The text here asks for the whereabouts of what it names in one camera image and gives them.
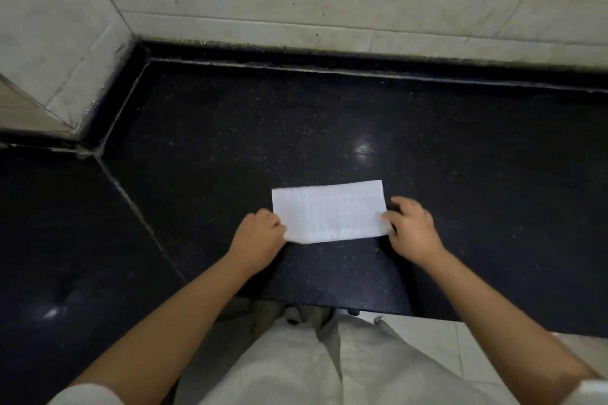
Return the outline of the person's right hand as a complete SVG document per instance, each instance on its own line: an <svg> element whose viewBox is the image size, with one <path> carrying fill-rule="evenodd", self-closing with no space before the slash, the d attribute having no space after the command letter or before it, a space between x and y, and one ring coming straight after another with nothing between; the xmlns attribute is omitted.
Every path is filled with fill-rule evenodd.
<svg viewBox="0 0 608 405"><path fill-rule="evenodd" d="M429 211L411 198L392 196L393 209L403 214L404 220L399 233L389 232L392 249L411 263L427 270L446 254L441 239Z"/></svg>

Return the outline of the person's left hand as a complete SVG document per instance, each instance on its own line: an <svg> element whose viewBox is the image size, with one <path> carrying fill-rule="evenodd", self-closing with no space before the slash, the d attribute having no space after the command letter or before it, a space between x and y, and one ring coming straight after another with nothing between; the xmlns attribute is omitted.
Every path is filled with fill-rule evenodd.
<svg viewBox="0 0 608 405"><path fill-rule="evenodd" d="M262 247L257 240L257 213L255 212L249 213L243 218L233 236L227 256L244 275L252 277L267 268L282 248Z"/></svg>

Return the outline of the white paper towel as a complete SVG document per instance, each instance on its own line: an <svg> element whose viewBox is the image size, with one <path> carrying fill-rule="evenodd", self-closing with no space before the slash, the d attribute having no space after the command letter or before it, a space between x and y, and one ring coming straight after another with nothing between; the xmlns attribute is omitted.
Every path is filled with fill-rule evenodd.
<svg viewBox="0 0 608 405"><path fill-rule="evenodd" d="M286 227L284 238L309 245L382 237L392 225L381 180L330 186L273 189L272 210Z"/></svg>

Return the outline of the person's right forearm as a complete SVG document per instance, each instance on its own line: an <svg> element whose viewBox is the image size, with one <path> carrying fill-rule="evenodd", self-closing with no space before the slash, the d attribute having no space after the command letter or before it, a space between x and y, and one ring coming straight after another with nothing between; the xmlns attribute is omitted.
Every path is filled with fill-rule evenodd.
<svg viewBox="0 0 608 405"><path fill-rule="evenodd" d="M600 379L551 332L442 249L422 265L441 288L504 383L532 393L533 386L573 390Z"/></svg>

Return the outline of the person's left forearm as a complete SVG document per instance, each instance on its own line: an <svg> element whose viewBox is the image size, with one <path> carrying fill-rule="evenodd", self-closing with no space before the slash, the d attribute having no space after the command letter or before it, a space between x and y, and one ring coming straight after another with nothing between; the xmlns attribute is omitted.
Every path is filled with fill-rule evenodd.
<svg viewBox="0 0 608 405"><path fill-rule="evenodd" d="M94 384L124 405L160 405L218 315L268 264L229 251L115 342L71 384Z"/></svg>

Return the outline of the person's white shirt sleeve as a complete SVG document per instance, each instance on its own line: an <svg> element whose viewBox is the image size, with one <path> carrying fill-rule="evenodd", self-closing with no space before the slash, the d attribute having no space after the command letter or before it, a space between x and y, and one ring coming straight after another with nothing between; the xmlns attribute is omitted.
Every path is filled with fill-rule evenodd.
<svg viewBox="0 0 608 405"><path fill-rule="evenodd" d="M608 379L588 379L560 405L608 405Z"/></svg>
<svg viewBox="0 0 608 405"><path fill-rule="evenodd" d="M57 393L47 405L125 405L118 395L106 386L76 384Z"/></svg>

